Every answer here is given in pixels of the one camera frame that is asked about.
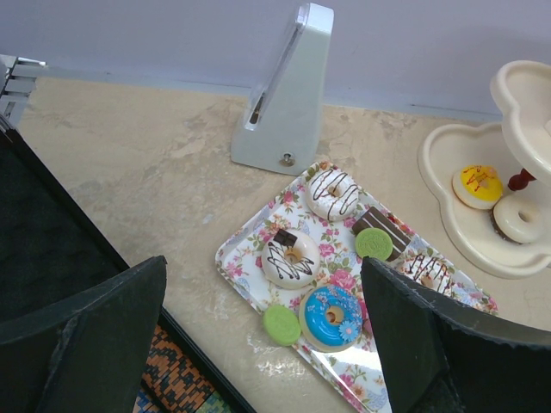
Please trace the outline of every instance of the yellow frosted donut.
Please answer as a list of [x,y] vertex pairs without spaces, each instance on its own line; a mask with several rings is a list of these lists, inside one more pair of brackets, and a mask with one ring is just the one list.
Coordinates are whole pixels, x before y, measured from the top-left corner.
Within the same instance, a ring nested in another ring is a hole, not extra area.
[[476,209],[492,209],[503,195],[503,183],[492,166],[469,165],[455,172],[451,183],[457,197]]

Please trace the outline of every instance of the white wall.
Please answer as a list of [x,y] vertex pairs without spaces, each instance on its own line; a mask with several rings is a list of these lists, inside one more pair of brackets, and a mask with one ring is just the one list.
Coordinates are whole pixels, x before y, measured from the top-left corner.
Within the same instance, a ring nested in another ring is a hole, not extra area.
[[[318,0],[335,10],[326,95],[497,113],[504,63],[551,63],[549,0]],[[17,0],[0,53],[86,71],[251,86],[295,0]]]

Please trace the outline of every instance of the metal bracket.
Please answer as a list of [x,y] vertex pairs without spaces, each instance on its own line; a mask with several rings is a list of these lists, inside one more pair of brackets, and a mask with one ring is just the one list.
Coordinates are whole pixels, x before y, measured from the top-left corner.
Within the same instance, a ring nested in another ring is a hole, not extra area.
[[14,129],[14,127],[9,123],[8,118],[0,114],[0,132],[6,133],[10,129]]
[[38,60],[0,55],[0,114],[12,125],[21,120],[36,78],[45,67]]

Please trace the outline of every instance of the green macaron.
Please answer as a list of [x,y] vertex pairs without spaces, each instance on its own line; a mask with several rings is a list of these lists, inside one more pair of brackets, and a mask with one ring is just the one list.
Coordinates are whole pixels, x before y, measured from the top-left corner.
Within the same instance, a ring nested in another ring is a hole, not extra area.
[[283,305],[272,305],[263,315],[264,328],[280,346],[291,346],[300,337],[299,319]]
[[393,240],[380,228],[366,228],[356,236],[356,253],[385,261],[393,253]]

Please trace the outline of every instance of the donut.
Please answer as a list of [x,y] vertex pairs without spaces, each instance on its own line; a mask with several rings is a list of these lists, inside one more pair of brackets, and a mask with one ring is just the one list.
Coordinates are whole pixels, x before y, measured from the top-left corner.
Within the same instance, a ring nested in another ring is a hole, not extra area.
[[454,173],[451,183],[457,198],[475,209],[492,209],[503,195],[503,183],[491,166],[467,166]]
[[542,236],[545,228],[537,205],[516,194],[499,200],[490,217],[496,232],[514,243],[533,243]]
[[362,333],[362,308],[344,288],[317,287],[300,302],[299,322],[304,337],[319,351],[342,351]]
[[354,180],[339,168],[322,170],[306,188],[306,203],[313,213],[328,221],[351,215],[358,203],[359,190]]
[[279,230],[262,250],[266,278],[279,287],[295,290],[315,280],[319,271],[319,247],[304,232]]
[[448,266],[435,256],[424,254],[408,256],[398,266],[398,270],[422,286],[447,296],[451,295],[451,277]]

